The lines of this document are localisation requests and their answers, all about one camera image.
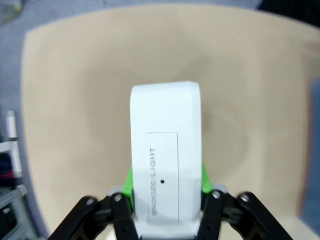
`beige table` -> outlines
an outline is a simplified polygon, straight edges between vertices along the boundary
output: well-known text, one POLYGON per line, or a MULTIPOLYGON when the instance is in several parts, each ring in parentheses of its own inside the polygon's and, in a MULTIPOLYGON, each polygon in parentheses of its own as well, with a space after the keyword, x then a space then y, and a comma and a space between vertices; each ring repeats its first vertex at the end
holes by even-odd
POLYGON ((123 184, 132 86, 173 81, 199 82, 212 181, 298 221, 308 90, 320 75, 315 28, 211 5, 106 10, 30 31, 22 73, 29 166, 50 231, 82 196, 123 184))

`black robotic claw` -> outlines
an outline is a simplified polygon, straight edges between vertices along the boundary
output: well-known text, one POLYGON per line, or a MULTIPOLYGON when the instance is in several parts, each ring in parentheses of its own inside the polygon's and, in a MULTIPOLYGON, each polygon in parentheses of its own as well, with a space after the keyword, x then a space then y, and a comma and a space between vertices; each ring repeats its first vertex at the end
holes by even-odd
MULTIPOLYGON (((214 190, 202 194, 203 217, 196 240, 218 240, 221 222, 228 222, 244 240, 292 240, 280 223, 251 192, 237 198, 214 190)), ((49 240, 94 240, 113 224, 117 240, 138 240, 129 200, 115 193, 98 201, 85 196, 74 206, 49 240)))

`gray carpet floor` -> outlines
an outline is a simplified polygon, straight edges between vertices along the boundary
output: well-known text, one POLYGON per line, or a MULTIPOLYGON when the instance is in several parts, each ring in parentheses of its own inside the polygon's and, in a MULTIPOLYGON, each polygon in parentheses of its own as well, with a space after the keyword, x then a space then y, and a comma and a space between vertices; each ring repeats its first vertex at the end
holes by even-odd
POLYGON ((102 9, 142 4, 199 3, 254 9, 261 0, 37 0, 27 1, 21 16, 0 27, 0 110, 15 110, 27 207, 38 232, 49 233, 40 214, 28 169, 21 105, 21 57, 26 31, 52 21, 102 9))

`metal rack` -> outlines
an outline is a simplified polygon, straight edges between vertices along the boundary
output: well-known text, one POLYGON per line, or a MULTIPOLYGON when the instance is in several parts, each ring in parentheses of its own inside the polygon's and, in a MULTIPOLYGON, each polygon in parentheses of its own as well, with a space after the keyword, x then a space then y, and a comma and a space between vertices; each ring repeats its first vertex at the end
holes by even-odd
MULTIPOLYGON (((12 172, 15 179, 23 176, 19 154, 18 137, 16 130, 16 119, 14 111, 8 111, 5 118, 7 141, 0 143, 0 153, 8 153, 11 159, 12 172)), ((32 219, 29 216, 25 205, 24 196, 27 188, 20 184, 14 188, 0 187, 0 209, 4 212, 13 211, 16 219, 14 228, 8 232, 2 240, 43 240, 38 236, 33 227, 32 219)))

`white plastic device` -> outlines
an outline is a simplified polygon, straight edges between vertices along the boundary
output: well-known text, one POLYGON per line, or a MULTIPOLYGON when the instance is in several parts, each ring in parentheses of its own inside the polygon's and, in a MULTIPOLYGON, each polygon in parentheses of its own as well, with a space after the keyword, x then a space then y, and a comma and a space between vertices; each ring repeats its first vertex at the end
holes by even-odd
POLYGON ((195 82, 134 86, 130 99, 138 235, 193 238, 201 210, 201 98, 195 82))

